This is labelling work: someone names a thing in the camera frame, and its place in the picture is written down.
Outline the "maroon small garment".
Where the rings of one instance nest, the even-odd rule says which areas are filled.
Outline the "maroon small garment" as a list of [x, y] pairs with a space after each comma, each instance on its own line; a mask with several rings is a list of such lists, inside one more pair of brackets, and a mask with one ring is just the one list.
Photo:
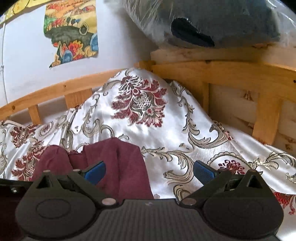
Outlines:
[[44, 170], [50, 170], [54, 175], [67, 175], [74, 169], [85, 170], [100, 161], [104, 162], [106, 172], [97, 188], [119, 202], [153, 199], [140, 148], [118, 138], [85, 145], [79, 153], [67, 152], [57, 145], [48, 146], [35, 164], [32, 180], [40, 178]]

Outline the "white floral satin bedspread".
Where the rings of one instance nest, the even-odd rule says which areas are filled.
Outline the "white floral satin bedspread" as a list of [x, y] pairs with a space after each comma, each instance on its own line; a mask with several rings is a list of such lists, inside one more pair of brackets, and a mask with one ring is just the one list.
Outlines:
[[108, 138], [136, 145], [152, 194], [181, 200], [202, 185], [193, 164], [234, 174], [258, 171], [284, 212], [280, 240], [295, 240], [295, 155], [210, 119], [182, 85], [145, 70], [123, 70], [83, 104], [43, 125], [1, 122], [1, 178], [30, 181], [49, 146], [80, 154]]

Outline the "plastic bag with dark bedding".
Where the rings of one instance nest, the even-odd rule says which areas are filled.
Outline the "plastic bag with dark bedding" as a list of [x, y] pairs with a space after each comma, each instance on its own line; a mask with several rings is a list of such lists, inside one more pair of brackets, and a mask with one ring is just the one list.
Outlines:
[[159, 47], [227, 48], [277, 42], [265, 1], [122, 1], [129, 17]]

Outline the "yellow cartoon poster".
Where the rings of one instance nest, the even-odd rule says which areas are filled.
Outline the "yellow cartoon poster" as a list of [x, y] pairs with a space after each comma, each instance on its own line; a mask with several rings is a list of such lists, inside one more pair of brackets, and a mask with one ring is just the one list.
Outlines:
[[1, 24], [6, 20], [12, 18], [14, 15], [19, 14], [26, 8], [32, 8], [50, 2], [51, 0], [19, 0], [14, 3], [2, 16]]

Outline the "wooden bed frame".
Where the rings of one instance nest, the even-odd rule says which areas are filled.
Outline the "wooden bed frame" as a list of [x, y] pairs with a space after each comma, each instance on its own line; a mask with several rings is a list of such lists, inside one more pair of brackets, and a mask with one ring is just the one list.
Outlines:
[[[252, 135], [266, 144], [273, 144], [278, 130], [282, 102], [295, 102], [295, 48], [229, 48], [157, 50], [149, 61], [140, 61], [138, 68], [163, 79], [177, 80], [209, 109], [210, 84], [255, 91], [259, 94]], [[109, 70], [51, 85], [1, 108], [1, 119], [27, 109], [34, 124], [42, 122], [38, 105], [64, 96], [67, 108], [82, 104], [92, 89], [116, 75]]]

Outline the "colourful painting on wall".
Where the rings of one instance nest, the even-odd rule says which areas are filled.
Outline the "colourful painting on wall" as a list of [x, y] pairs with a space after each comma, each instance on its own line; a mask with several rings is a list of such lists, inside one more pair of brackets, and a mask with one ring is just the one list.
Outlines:
[[55, 1], [47, 4], [44, 34], [57, 49], [50, 68], [97, 55], [96, 1]]

